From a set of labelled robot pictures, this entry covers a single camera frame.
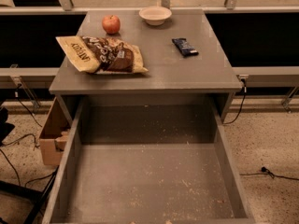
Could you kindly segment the grey top drawer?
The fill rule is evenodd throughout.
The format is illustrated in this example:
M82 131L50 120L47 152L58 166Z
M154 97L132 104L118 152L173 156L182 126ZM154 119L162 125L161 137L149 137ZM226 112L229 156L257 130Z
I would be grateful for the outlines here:
M254 224L208 97L162 105L82 98L42 224Z

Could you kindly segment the grey drawer cabinet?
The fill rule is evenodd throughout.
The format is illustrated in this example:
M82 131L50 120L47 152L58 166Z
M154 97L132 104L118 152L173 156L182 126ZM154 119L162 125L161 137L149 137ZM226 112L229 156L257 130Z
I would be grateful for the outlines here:
M232 96L241 89L232 66L221 48L203 10L175 9L163 25L147 25L135 9L114 12L121 18L121 39L140 47L145 74L89 75L65 60L50 92L69 119L75 103L89 100L84 109L90 120L120 127L147 124L187 108L194 114L209 114L215 105L224 117ZM186 38L199 52L183 57L173 38Z

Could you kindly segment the dark blue snack bar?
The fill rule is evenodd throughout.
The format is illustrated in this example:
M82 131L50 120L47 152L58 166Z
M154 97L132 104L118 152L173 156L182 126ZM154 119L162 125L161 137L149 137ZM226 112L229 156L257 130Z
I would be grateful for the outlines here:
M196 48L191 46L186 38L173 38L172 42L183 57L197 56L199 54Z

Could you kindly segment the brown and cream chip bag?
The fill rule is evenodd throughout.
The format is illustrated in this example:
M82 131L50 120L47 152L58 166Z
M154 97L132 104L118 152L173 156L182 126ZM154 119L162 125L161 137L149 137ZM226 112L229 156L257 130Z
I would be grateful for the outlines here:
M65 56L79 72L90 74L146 73L136 45L113 37L57 36Z

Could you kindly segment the white bowl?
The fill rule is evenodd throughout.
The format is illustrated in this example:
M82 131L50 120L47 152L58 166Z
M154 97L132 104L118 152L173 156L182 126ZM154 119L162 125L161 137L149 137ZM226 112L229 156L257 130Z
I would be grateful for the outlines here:
M172 12L166 7L144 7L139 11L139 16L148 25L159 26L172 16Z

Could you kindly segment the red apple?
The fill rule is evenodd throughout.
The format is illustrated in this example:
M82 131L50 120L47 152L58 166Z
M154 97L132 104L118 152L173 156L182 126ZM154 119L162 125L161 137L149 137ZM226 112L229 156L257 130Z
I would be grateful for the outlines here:
M114 35L121 28L121 21L118 16L107 15L102 19L102 27L107 34Z

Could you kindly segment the cardboard box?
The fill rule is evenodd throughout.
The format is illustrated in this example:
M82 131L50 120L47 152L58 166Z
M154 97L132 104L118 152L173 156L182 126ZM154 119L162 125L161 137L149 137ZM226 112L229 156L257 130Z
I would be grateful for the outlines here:
M59 165L64 154L70 126L57 99L53 100L46 122L38 137L45 165Z

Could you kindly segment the black stand leg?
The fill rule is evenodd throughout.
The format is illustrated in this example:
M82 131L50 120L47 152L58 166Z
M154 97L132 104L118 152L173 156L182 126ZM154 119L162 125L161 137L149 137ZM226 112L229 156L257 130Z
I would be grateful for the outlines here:
M33 224L42 205L46 202L46 200L50 196L50 192L53 188L57 173L58 173L58 169L55 169L50 175L46 175L43 177L43 178L48 177L50 180L48 181L46 187L42 191L29 189L5 181L0 181L1 192L29 200L33 203L33 207L31 211L29 212L28 216L26 217L26 219L23 221L22 224Z

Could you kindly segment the metal railing frame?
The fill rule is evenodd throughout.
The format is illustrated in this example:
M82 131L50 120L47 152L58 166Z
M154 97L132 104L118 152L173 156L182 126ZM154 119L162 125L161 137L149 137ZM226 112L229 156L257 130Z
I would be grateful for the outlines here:
M68 59L56 37L107 37L102 27L104 16L116 15L114 12L121 9L135 9L139 15L144 7L166 7L172 15L175 9L204 11L241 84L231 103L246 87L298 86L297 7L241 7L238 0L223 0L220 6L202 5L196 0L57 1L55 7L2 8L2 89L28 91L42 88L57 99L50 92L50 86Z

